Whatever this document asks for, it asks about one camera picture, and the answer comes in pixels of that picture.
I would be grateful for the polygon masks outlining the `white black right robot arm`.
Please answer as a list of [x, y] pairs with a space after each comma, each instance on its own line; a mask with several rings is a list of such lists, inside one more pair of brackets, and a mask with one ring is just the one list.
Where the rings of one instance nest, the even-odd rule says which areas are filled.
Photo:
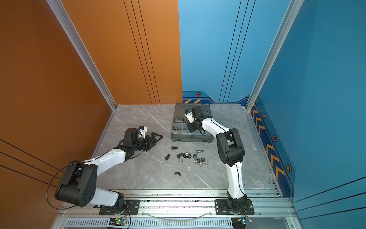
[[204, 114], [199, 106], [187, 109], [185, 117], [188, 119], [187, 127], [191, 133], [197, 130], [205, 131], [215, 137], [218, 155], [226, 165], [228, 175], [227, 204], [232, 213], [241, 213], [249, 204], [249, 199], [244, 191], [242, 176], [245, 148], [238, 130], [219, 124], [211, 115]]

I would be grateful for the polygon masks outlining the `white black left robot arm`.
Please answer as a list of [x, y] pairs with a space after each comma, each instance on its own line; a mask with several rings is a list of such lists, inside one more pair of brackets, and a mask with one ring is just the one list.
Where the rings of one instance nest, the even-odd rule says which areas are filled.
[[129, 128], [124, 138], [112, 150], [85, 161], [73, 161], [65, 172], [55, 191], [56, 200], [79, 207], [93, 205], [121, 212], [126, 208], [124, 195], [120, 192], [96, 187], [97, 178], [107, 170], [134, 159], [135, 152], [151, 150], [163, 136], [147, 127]]

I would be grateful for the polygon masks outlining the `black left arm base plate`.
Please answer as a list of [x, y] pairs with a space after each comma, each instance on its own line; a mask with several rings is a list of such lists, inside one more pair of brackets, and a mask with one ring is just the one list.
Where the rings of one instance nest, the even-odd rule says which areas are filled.
[[138, 214], [139, 207], [140, 207], [139, 199], [118, 200], [113, 207], [101, 206], [99, 214], [103, 216], [104, 215], [135, 216]]

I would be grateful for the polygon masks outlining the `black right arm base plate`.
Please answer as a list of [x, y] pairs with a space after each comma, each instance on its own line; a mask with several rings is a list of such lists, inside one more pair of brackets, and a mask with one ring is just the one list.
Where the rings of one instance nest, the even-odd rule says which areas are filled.
[[250, 199], [240, 200], [239, 202], [229, 199], [216, 199], [216, 215], [254, 215], [254, 206]]

